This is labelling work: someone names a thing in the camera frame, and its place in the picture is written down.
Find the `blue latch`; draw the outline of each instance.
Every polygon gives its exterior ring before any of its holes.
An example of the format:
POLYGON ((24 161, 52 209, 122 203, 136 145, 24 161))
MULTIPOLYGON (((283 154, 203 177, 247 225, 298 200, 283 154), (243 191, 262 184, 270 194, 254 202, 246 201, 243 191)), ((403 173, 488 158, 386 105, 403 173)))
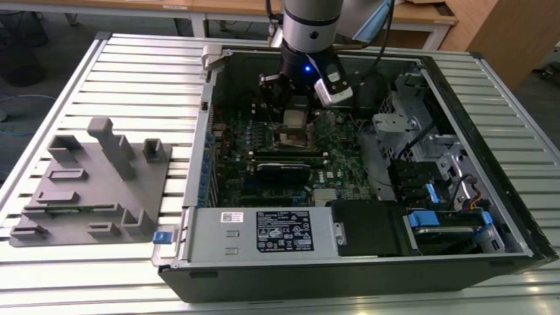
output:
POLYGON ((215 142, 215 137, 214 137, 214 135, 212 135, 212 133, 211 132, 207 132, 207 142, 206 142, 206 146, 208 147, 208 146, 211 146, 211 144, 214 144, 214 142, 215 142))
POLYGON ((203 188, 199 190, 199 198, 204 199, 206 196, 207 196, 207 190, 203 188))
POLYGON ((411 223, 412 228, 439 226, 436 211, 416 210, 408 215, 408 222, 411 223))
POLYGON ((158 231, 154 233, 152 243, 158 245, 171 244, 174 238, 174 232, 158 231))
POLYGON ((492 216, 488 211, 483 211, 483 220, 484 220, 486 225, 490 225, 494 223, 492 216))
POLYGON ((427 184, 427 190, 428 190, 432 202, 439 203, 439 197, 438 197, 438 194, 436 194, 435 186, 432 184, 427 184))

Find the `metal bracket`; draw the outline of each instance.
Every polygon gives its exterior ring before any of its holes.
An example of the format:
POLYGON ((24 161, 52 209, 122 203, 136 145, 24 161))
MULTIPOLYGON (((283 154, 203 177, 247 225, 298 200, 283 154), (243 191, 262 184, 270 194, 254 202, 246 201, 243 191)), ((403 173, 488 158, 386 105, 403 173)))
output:
POLYGON ((347 245, 344 225, 343 225, 343 223, 339 223, 339 222, 335 223, 335 239, 336 239, 336 244, 339 246, 347 245))
POLYGON ((379 140, 388 148, 399 147, 407 132, 414 129, 410 118, 399 114, 374 115, 374 125, 379 140))
POLYGON ((424 157, 440 158, 458 142, 460 141, 455 135, 428 135, 422 142, 424 157))
POLYGON ((203 61, 203 69, 206 71, 212 70, 214 68, 218 67, 219 65, 218 62, 222 60, 222 57, 223 57, 222 52, 223 52, 222 45, 204 46, 202 61, 203 61))

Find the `motherboard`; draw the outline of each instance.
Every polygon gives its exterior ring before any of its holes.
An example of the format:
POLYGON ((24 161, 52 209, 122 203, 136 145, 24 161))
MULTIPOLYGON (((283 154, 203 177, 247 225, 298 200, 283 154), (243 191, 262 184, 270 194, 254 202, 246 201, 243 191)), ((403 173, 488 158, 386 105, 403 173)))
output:
POLYGON ((219 207, 322 207, 372 198, 352 116, 334 110, 268 114, 218 109, 219 207))

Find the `blue cable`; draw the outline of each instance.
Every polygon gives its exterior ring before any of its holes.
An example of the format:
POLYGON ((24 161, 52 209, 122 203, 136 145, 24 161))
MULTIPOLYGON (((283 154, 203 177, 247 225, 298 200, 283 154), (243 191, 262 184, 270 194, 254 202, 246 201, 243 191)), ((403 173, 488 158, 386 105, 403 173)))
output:
MULTIPOLYGON (((6 92, 0 92, 0 94, 3 95, 11 95, 10 93, 6 92)), ((3 98, 0 100, 0 103, 6 100, 12 100, 15 98, 26 98, 26 97, 38 97, 38 98, 48 98, 50 100, 56 102, 56 98, 48 95, 40 95, 40 94, 24 94, 24 95, 11 95, 7 98, 3 98)), ((7 133, 6 131, 0 131, 0 135, 7 135, 7 136, 15 136, 15 137, 22 137, 22 136, 31 136, 34 133, 7 133)))
POLYGON ((7 98, 2 99, 2 100, 0 100, 0 102, 3 102, 3 101, 6 101, 6 100, 11 100, 11 99, 14 99, 14 98, 24 98, 24 97, 48 98, 50 100, 56 101, 56 98, 54 98, 52 96, 48 96, 48 95, 40 95, 40 94, 26 94, 26 95, 14 95, 14 96, 11 96, 11 97, 7 97, 7 98))
POLYGON ((34 133, 7 133, 6 131, 0 131, 0 135, 15 136, 15 137, 31 136, 32 134, 34 133))

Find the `wooden table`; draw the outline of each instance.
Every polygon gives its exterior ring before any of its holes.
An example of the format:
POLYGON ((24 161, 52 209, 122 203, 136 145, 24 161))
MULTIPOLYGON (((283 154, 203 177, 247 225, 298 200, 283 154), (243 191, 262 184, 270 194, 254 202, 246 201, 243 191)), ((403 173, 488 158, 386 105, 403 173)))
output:
MULTIPOLYGON (((280 0, 272 0, 272 7, 280 9, 280 0)), ((195 37, 208 36, 208 20, 268 22, 264 0, 0 0, 0 9, 188 18, 195 37)), ((404 3, 395 9, 392 30, 428 32, 423 49, 438 50, 456 23, 432 5, 404 3)))

